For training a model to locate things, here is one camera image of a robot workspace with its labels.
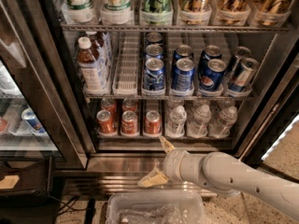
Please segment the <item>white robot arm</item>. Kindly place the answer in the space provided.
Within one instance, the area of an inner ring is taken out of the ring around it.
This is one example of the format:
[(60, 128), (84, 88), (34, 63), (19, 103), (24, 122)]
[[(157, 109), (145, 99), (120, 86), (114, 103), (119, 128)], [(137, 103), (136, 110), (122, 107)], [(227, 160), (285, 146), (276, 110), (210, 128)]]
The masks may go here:
[(155, 168), (138, 181), (142, 188), (168, 181), (185, 181), (219, 195), (245, 192), (284, 215), (299, 220), (299, 184), (255, 170), (223, 152), (206, 155), (177, 149), (165, 137), (160, 138), (165, 152), (163, 167)]

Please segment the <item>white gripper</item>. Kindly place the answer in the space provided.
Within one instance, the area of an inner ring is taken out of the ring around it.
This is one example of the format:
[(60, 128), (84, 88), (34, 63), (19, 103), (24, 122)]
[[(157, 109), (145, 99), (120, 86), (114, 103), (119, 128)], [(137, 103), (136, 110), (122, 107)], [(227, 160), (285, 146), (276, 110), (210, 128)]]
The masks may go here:
[(163, 171), (154, 168), (147, 175), (143, 176), (137, 183), (141, 188), (150, 188), (166, 184), (168, 180), (183, 181), (180, 171), (183, 159), (189, 155), (185, 150), (175, 149), (175, 147), (163, 136), (159, 137), (164, 152), (167, 154), (164, 159)]

